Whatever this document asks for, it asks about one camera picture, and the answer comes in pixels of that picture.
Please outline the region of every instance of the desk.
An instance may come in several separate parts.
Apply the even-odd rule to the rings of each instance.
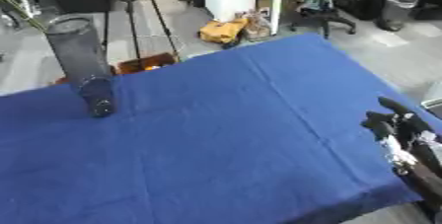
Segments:
[[[115,78],[116,114],[61,85],[0,97],[0,223],[340,223],[419,199],[366,111],[419,109],[317,35]]]

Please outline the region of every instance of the tripod leg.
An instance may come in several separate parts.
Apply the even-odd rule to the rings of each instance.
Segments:
[[[127,3],[127,15],[129,16],[130,29],[132,31],[133,46],[135,47],[136,58],[138,59],[139,70],[144,70],[141,63],[140,46],[138,43],[138,34],[135,27],[135,18],[133,16],[133,0],[125,0]]]
[[[104,26],[104,32],[103,32],[103,51],[105,54],[105,57],[108,57],[108,45],[109,45],[109,18],[111,10],[111,0],[105,0],[106,1],[106,9],[105,9],[105,26]]]
[[[174,56],[176,56],[178,59],[180,59],[179,55],[178,55],[178,50],[177,47],[174,44],[174,41],[172,40],[172,33],[171,31],[168,29],[166,22],[164,21],[163,15],[161,14],[160,8],[158,7],[157,1],[156,0],[151,0],[152,5],[155,9],[155,13],[158,16],[158,19],[160,20],[161,26],[163,27],[164,33],[166,34],[169,43],[171,44],[172,50],[174,51]]]

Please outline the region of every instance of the black mesh cylinder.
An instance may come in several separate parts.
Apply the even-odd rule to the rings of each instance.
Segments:
[[[47,39],[74,90],[82,96],[93,116],[113,112],[111,71],[93,20],[65,15],[48,24]]]

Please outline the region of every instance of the cylindrical container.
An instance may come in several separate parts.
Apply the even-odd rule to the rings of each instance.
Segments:
[[[391,32],[401,30],[417,2],[418,0],[387,0],[382,17],[378,20],[378,27]]]
[[[86,101],[92,116],[113,113],[111,71],[93,20],[83,15],[57,17],[49,22],[46,37],[68,81]]]

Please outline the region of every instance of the tripod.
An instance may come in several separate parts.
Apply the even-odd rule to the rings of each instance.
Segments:
[[[137,34],[136,26],[135,26],[135,18],[133,16],[133,12],[134,12],[133,11],[133,3],[137,0],[120,0],[120,1],[127,3],[126,13],[129,18],[130,30],[132,32],[133,46],[135,48],[136,58],[138,59],[138,66],[139,66],[140,70],[143,70],[143,66],[141,63],[141,52],[140,52],[140,45],[139,45],[139,41],[138,41],[138,34]],[[171,31],[168,29],[166,22],[164,21],[163,15],[161,14],[160,8],[158,7],[157,1],[156,0],[150,0],[150,1],[152,2],[152,5],[155,9],[155,13],[157,14],[157,17],[160,20],[163,31],[164,31],[166,37],[168,38],[169,44],[171,45],[171,48],[174,53],[174,57],[177,60],[180,60],[177,47],[176,47],[174,41],[172,40]],[[104,48],[105,56],[108,55],[111,0],[106,0],[106,2],[107,2],[107,10],[105,11],[105,29],[104,29],[104,39],[103,39],[103,48]]]

